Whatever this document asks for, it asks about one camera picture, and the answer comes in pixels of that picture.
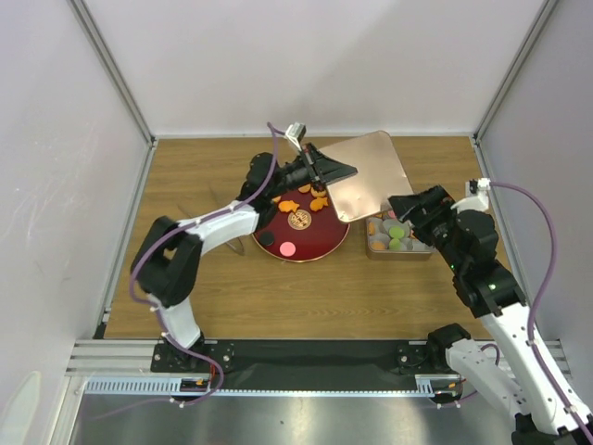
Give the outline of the gold tin lid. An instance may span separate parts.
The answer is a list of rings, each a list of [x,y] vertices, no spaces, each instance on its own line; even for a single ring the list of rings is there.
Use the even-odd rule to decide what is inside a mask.
[[[325,146],[323,155],[358,172],[327,187],[337,219],[353,223],[388,210],[388,199],[413,193],[389,133],[376,131]]]

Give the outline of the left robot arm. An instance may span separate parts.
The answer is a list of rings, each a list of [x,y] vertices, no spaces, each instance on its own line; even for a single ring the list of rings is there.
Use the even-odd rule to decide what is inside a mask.
[[[190,302],[202,257],[265,228],[278,211],[276,197],[307,184],[323,190],[358,173],[312,144],[283,166],[277,154],[262,152],[252,158],[239,195],[228,205],[178,222],[157,218],[132,261],[130,295],[157,313],[165,338],[174,346],[171,359],[184,371],[194,371],[204,360],[204,335]]]

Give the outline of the steel serving tongs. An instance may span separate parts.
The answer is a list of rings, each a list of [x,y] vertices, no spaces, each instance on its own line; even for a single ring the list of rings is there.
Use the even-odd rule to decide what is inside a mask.
[[[234,194],[230,193],[225,184],[220,181],[208,182],[208,196],[210,206],[214,209],[225,207],[234,199]],[[184,218],[189,219],[202,214],[202,211],[196,209],[196,204],[199,203],[200,200],[197,197],[184,197],[176,203],[176,207]],[[227,241],[224,246],[236,255],[246,255],[246,249],[240,237]]]

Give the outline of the green macaron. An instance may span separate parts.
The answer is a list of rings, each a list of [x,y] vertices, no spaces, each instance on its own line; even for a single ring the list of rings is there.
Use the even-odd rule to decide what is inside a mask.
[[[389,229],[389,235],[392,238],[401,239],[406,235],[405,229],[399,225],[393,225]]]
[[[392,238],[389,242],[388,248],[394,251],[405,251],[407,245],[403,238]]]

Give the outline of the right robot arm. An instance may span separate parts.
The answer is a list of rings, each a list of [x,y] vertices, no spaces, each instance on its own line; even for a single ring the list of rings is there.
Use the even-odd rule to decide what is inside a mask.
[[[488,214],[496,183],[474,179],[456,201],[440,185],[421,193],[392,196],[397,219],[440,253],[453,273],[461,302],[496,343],[510,371],[491,362],[458,324],[428,336],[428,365],[466,378],[515,429],[514,444],[589,444],[592,411],[562,374],[536,329],[539,299],[529,301],[510,270],[497,258],[498,232]]]

